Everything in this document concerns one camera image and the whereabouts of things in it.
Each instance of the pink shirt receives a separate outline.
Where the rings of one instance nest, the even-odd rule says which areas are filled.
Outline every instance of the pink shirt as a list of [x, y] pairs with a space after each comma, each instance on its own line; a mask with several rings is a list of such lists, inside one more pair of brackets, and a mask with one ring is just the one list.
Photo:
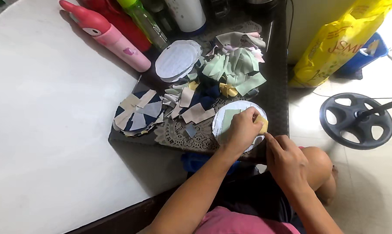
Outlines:
[[300, 234], [288, 223], [231, 212], [218, 206], [208, 212], [195, 234]]

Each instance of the green water bottle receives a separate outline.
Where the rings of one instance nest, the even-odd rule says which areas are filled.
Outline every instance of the green water bottle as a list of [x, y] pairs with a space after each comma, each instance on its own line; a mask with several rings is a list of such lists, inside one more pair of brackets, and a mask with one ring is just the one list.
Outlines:
[[160, 51], [164, 50], [170, 44], [150, 13], [144, 9], [140, 0], [117, 1], [124, 11], [131, 16], [134, 23], [147, 36], [148, 40], [150, 40]]

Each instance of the knee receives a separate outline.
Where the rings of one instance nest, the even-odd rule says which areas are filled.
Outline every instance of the knee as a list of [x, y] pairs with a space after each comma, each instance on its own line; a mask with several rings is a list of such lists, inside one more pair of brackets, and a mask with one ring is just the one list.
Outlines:
[[333, 163], [322, 149], [311, 146], [303, 148], [302, 152], [307, 157], [309, 164], [312, 164], [314, 168], [320, 168], [328, 174], [332, 173]]

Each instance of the hand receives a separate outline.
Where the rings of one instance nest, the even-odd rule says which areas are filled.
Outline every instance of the hand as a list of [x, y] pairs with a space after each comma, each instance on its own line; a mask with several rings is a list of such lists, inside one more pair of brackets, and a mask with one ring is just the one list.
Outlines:
[[306, 156], [286, 135], [272, 137], [265, 133], [267, 140], [267, 168], [282, 191], [287, 195], [309, 188], [307, 182]]
[[250, 107], [233, 116], [230, 128], [227, 131], [228, 139], [226, 147], [239, 157], [260, 133], [263, 122], [254, 124], [254, 120], [260, 113], [255, 107]]

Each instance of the pink water bottle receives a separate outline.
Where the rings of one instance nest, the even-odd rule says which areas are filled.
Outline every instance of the pink water bottle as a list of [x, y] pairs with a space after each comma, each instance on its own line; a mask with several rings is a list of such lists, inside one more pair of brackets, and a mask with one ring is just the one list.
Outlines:
[[76, 6], [65, 0], [59, 4], [70, 12], [70, 16], [89, 35], [104, 45], [123, 61], [138, 72], [145, 72], [151, 67], [151, 62], [132, 43], [126, 39], [116, 27], [109, 23], [101, 14]]

